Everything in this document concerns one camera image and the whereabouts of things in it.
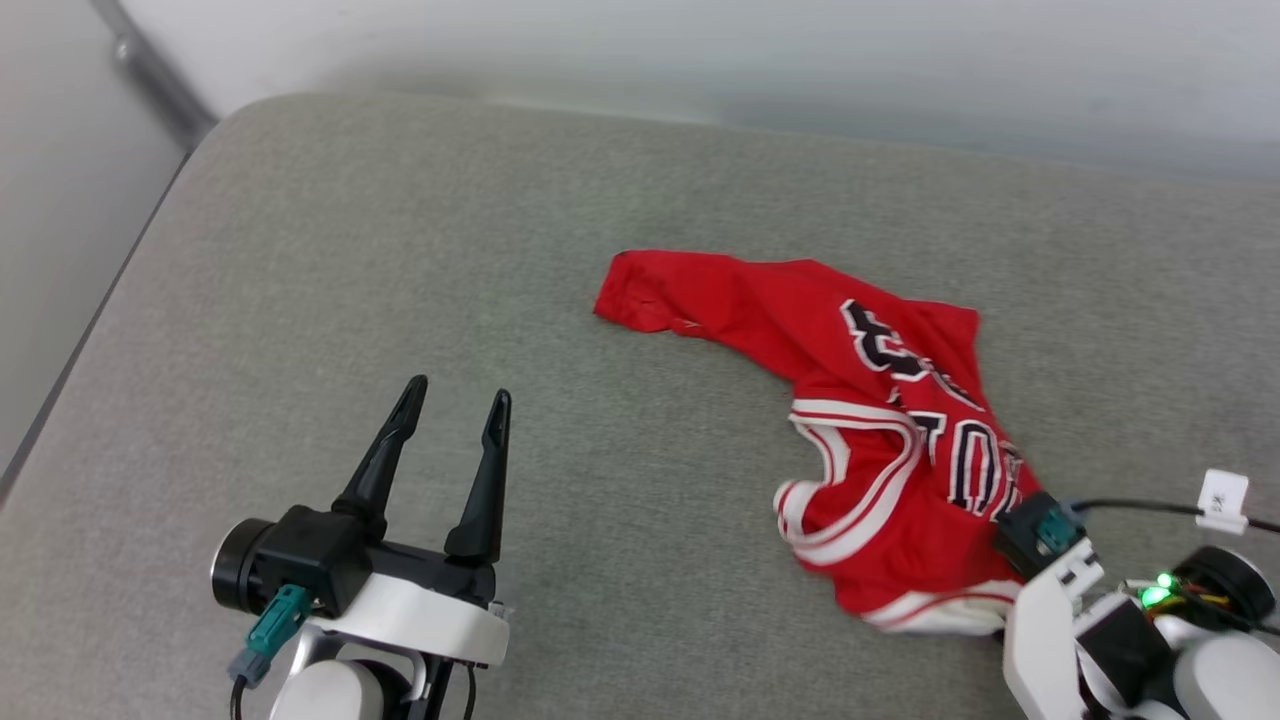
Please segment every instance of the white label tag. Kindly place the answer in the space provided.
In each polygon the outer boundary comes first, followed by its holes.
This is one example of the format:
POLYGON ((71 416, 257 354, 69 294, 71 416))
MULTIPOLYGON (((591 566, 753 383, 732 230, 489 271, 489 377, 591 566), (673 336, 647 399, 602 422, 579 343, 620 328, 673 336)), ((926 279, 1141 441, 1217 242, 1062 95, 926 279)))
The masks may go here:
POLYGON ((1196 518, 1202 528, 1244 534, 1248 520, 1240 512, 1244 507, 1244 493, 1249 489, 1249 478, 1210 469, 1204 473, 1204 486, 1201 488, 1199 507, 1204 515, 1196 518))
POLYGON ((503 605, 503 603, 500 603, 498 601, 494 601, 494 602, 489 603, 489 615, 493 615, 494 618, 497 618, 499 620, 506 620, 507 623, 511 623, 511 615, 512 615, 512 612, 515 612, 513 609, 507 607, 506 605, 503 605))

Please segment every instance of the white trim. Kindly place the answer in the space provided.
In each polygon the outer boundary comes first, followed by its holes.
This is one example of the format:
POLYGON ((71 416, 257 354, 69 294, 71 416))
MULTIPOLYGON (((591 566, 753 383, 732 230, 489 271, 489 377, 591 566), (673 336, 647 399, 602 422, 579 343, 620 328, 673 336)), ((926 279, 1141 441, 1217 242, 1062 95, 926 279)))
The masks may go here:
MULTIPOLYGON (((832 462, 847 469, 849 445, 838 432, 827 428, 847 428, 854 430, 892 430, 902 438, 902 451, 888 462, 876 480, 863 495, 858 505, 840 520, 815 533, 804 534, 800 519, 820 486, 814 483, 791 483, 774 495, 774 509, 780 512, 778 528, 783 538, 792 546, 792 552, 800 560, 813 565, 832 565, 846 560, 861 550, 878 533, 897 506, 902 488, 920 460, 920 437, 915 423, 905 414, 883 407, 855 405, 836 400, 796 400, 791 409, 791 421, 796 430, 822 448, 823 442, 833 455, 832 462), (827 418, 808 418, 795 413, 814 413, 827 418), (785 507, 778 507, 786 495, 785 507)), ((827 473, 827 479, 836 477, 844 480, 844 473, 835 469, 827 473)))
POLYGON ((982 635, 1005 626, 1019 591, 1014 580, 988 580, 947 593, 906 592, 861 618, 890 633, 982 635))

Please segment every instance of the white wall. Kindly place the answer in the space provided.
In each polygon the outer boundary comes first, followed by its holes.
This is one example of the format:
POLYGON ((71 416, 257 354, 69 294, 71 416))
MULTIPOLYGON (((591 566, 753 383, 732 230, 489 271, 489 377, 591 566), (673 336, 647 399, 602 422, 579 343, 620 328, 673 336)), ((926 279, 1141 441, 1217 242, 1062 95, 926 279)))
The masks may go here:
POLYGON ((0 3, 0 473, 182 160, 110 58, 87 3, 0 3))
POLYGON ((211 109, 393 88, 1280 179, 1275 0, 124 0, 211 109))

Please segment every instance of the jersey lettering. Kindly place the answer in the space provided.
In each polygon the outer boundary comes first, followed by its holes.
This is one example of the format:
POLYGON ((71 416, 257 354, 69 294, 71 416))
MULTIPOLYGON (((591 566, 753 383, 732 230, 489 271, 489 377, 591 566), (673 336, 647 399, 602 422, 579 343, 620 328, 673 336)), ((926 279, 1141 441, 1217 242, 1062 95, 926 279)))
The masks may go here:
POLYGON ((909 411, 908 415, 915 420, 916 429, 924 437, 924 446, 929 448, 929 465, 937 465, 938 436, 947 429, 947 416, 942 413, 928 413, 925 410, 909 411))
POLYGON ((983 515, 1004 496, 1005 471, 996 450, 996 433, 978 420, 956 424, 951 448, 951 503, 974 515, 983 515))
POLYGON ((1023 495, 1018 491, 1018 474, 1027 460, 1023 454, 1009 441, 1000 442, 1000 451, 1005 460, 1005 486, 1009 488, 1005 500, 1000 503, 1001 512, 1009 512, 1015 505, 1023 501, 1023 495))
POLYGON ((951 379, 951 375, 936 368, 932 360, 908 350, 897 332, 879 322, 876 313, 863 307, 855 300, 846 300, 840 310, 845 315, 850 334, 854 336, 854 348, 868 368, 877 373, 888 370, 893 379, 909 383, 932 377, 956 400, 975 410, 983 410, 964 388, 951 379))

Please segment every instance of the wires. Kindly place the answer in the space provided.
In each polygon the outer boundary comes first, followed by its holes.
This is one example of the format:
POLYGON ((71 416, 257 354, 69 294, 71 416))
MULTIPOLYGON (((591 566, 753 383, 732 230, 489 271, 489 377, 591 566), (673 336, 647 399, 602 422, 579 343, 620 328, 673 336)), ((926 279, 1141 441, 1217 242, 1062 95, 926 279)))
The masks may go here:
POLYGON ((1266 625, 1263 623, 1254 623, 1242 615, 1238 615, 1228 610, 1226 607, 1220 606, 1216 602, 1210 602, 1207 598, 1201 597, 1194 592, 1188 591, 1187 588, 1175 587, 1171 588, 1171 591, 1174 592, 1175 596, 1183 598, 1190 605, 1194 605, 1203 610, 1208 610, 1213 615, 1217 615, 1220 619, 1225 620, 1228 625, 1238 630, 1257 630, 1260 633, 1266 633, 1268 635, 1280 637, 1280 628, 1272 628, 1271 625, 1266 625))
MULTIPOLYGON (((1120 507, 1125 510, 1148 510, 1152 512, 1171 512, 1174 515, 1189 515, 1192 518, 1198 518, 1204 514, 1203 510, 1196 507, 1194 505, 1179 505, 1176 502, 1162 502, 1158 500, 1137 500, 1128 497, 1098 497, 1093 500, 1080 500, 1071 503, 1071 510, 1076 512, 1084 512, 1085 510, 1092 510, 1094 507, 1120 507)), ((1251 528, 1257 528, 1260 530, 1266 530, 1268 533, 1280 534, 1280 524, 1268 523, 1266 520, 1254 520, 1253 518, 1245 518, 1251 528)))
POLYGON ((236 678, 232 684, 232 703, 230 703, 230 720, 243 720, 241 717, 241 698, 244 697, 244 685, 248 684, 248 679, 244 675, 236 678))

